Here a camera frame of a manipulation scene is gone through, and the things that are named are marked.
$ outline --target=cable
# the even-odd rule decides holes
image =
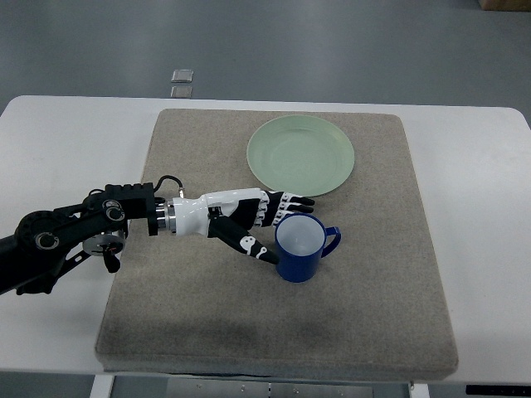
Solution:
[[[160,179],[158,180],[157,185],[155,186],[153,192],[158,191],[158,189],[160,188],[160,186],[163,185],[163,181],[164,181],[164,180],[172,180],[172,181],[175,181],[177,184],[179,184],[179,188],[182,188],[182,187],[183,187],[183,183],[182,183],[181,180],[179,180],[177,177],[166,175],[166,176],[162,176],[162,177],[160,177]]]
[[[89,192],[89,196],[92,195],[93,193],[96,193],[96,192],[98,192],[98,193],[102,193],[102,192],[103,192],[103,189],[97,189],[97,188],[96,188],[96,189],[93,189],[92,191]]]

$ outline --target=gray mat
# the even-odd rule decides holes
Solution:
[[[188,197],[262,187],[246,145],[281,112],[166,109],[144,182],[183,179]],[[351,139],[350,178],[315,215],[343,241],[303,284],[201,236],[148,237],[134,221],[96,355],[106,371],[410,381],[455,371],[457,353],[401,120],[313,113]],[[161,196],[175,196],[165,183]],[[253,229],[272,245],[274,230]]]

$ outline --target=floor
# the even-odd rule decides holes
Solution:
[[[477,0],[12,0],[0,54],[0,112],[19,95],[168,98],[173,70],[192,69],[194,99],[500,106],[531,124],[531,12]],[[92,380],[3,372],[0,397],[85,398]],[[165,383],[118,377],[112,396]]]

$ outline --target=robotic hand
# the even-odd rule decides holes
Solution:
[[[155,192],[163,180],[179,184],[179,197],[166,201]],[[0,294],[50,293],[56,281],[92,255],[102,256],[107,270],[119,270],[115,257],[125,245],[129,220],[145,218],[148,233],[169,230],[177,236],[216,237],[246,255],[276,264],[278,257],[249,234],[253,226],[276,225],[295,211],[311,213],[314,201],[260,188],[214,192],[184,198],[183,185],[163,176],[151,182],[107,185],[78,205],[24,216],[15,233],[0,239]],[[83,250],[66,257],[78,244]]]
[[[311,213],[312,199],[260,188],[207,193],[198,199],[174,197],[163,206],[158,225],[177,236],[201,234],[223,240],[234,250],[277,264],[275,253],[248,232],[253,226],[276,225],[287,215]]]

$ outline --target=table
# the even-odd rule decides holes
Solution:
[[[140,179],[166,108],[396,114],[402,119],[460,365],[448,382],[529,384],[531,131],[514,109],[34,97],[0,117],[0,235],[30,211]],[[51,295],[0,297],[0,370],[102,373],[93,346],[112,276],[94,259]]]

